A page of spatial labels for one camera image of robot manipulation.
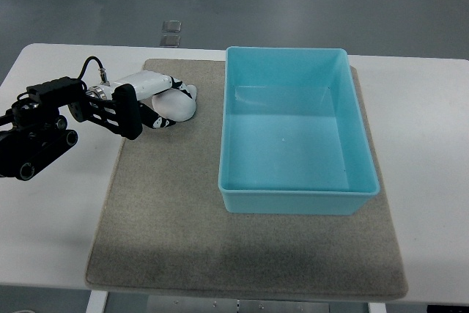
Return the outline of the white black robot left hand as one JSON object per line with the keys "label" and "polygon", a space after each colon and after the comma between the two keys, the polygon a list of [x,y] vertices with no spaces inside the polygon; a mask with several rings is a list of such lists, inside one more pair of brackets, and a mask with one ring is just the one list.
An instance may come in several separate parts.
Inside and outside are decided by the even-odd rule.
{"label": "white black robot left hand", "polygon": [[136,93],[139,102],[141,121],[147,127],[165,128],[175,125],[176,122],[162,118],[152,107],[152,96],[165,92],[168,89],[183,91],[188,97],[191,95],[183,81],[172,76],[156,73],[154,71],[142,70],[117,81],[112,81],[109,86],[113,92],[118,86],[130,84]]}

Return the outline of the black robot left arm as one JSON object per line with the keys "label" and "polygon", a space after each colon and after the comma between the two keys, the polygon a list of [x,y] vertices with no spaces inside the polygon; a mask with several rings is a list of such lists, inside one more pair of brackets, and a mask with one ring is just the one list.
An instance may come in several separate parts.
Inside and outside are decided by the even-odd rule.
{"label": "black robot left arm", "polygon": [[140,104],[130,84],[117,87],[108,100],[89,93],[81,76],[28,86],[1,116],[1,176],[27,181],[64,155],[78,134],[60,114],[69,108],[78,122],[90,121],[134,140],[143,131]]}

